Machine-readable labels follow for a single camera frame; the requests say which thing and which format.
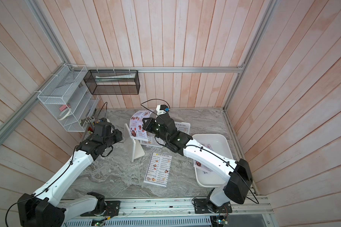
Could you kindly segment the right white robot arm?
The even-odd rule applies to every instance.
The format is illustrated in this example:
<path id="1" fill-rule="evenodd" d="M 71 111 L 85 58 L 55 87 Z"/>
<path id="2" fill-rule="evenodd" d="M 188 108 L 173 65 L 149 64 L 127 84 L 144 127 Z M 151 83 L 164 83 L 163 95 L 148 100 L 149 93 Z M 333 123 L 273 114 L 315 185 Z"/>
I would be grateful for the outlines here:
<path id="1" fill-rule="evenodd" d="M 165 142 L 165 147 L 174 153 L 205 164 L 218 174 L 225 183 L 214 189 L 209 196 L 209 203 L 221 207 L 228 201 L 244 204 L 253 182 L 249 163 L 221 156 L 203 146 L 192 136 L 179 131 L 168 113 L 156 118 L 144 118 L 142 128 Z"/>

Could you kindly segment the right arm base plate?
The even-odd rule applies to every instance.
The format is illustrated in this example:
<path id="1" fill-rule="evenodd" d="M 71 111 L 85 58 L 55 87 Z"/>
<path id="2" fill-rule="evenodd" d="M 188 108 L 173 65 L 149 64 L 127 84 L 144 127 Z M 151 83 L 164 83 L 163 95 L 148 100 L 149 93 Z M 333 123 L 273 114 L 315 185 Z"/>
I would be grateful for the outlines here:
<path id="1" fill-rule="evenodd" d="M 224 206 L 216 206 L 209 199 L 193 198 L 192 204 L 196 214 L 230 214 L 232 213 L 232 207 L 229 203 L 225 203 Z"/>

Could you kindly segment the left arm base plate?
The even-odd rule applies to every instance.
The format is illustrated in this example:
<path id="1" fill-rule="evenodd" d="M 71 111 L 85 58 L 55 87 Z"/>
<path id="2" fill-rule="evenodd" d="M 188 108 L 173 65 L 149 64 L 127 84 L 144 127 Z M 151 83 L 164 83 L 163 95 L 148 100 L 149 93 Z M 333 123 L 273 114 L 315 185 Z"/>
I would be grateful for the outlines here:
<path id="1" fill-rule="evenodd" d="M 81 217 L 90 216 L 106 216 L 114 217 L 119 214 L 121 201 L 100 201 L 95 207 L 95 210 L 81 214 Z"/>

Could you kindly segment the pink new menu sheet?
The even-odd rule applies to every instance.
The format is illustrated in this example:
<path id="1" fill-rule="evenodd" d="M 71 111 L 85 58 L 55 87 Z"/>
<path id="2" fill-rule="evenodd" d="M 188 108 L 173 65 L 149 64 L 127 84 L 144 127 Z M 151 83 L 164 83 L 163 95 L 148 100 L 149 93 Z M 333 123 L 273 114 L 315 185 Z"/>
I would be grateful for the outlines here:
<path id="1" fill-rule="evenodd" d="M 152 115 L 153 112 L 149 110 L 139 110 L 132 115 L 129 122 L 131 138 L 148 142 L 147 131 L 143 129 L 143 119 L 149 118 Z"/>

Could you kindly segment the old dim sum menu sheet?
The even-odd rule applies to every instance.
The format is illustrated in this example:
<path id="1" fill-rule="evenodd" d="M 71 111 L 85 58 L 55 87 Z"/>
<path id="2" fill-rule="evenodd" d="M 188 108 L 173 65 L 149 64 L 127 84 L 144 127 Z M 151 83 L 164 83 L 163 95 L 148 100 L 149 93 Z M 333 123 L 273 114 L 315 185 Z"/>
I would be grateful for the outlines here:
<path id="1" fill-rule="evenodd" d="M 153 152 L 145 174 L 144 183 L 166 187 L 172 155 Z"/>

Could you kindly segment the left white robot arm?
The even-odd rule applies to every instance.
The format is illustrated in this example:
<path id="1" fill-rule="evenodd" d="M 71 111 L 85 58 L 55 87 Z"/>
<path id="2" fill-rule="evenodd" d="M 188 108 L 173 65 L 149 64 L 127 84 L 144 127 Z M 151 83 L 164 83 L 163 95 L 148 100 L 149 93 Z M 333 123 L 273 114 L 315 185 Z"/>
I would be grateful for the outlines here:
<path id="1" fill-rule="evenodd" d="M 107 204 L 102 194 L 90 192 L 85 196 L 62 202 L 65 192 L 106 149 L 121 142 L 122 132 L 108 119 L 94 125 L 93 133 L 75 147 L 69 160 L 43 186 L 32 194 L 23 194 L 18 202 L 20 224 L 23 227 L 60 227 L 66 221 L 85 213 L 102 215 Z"/>

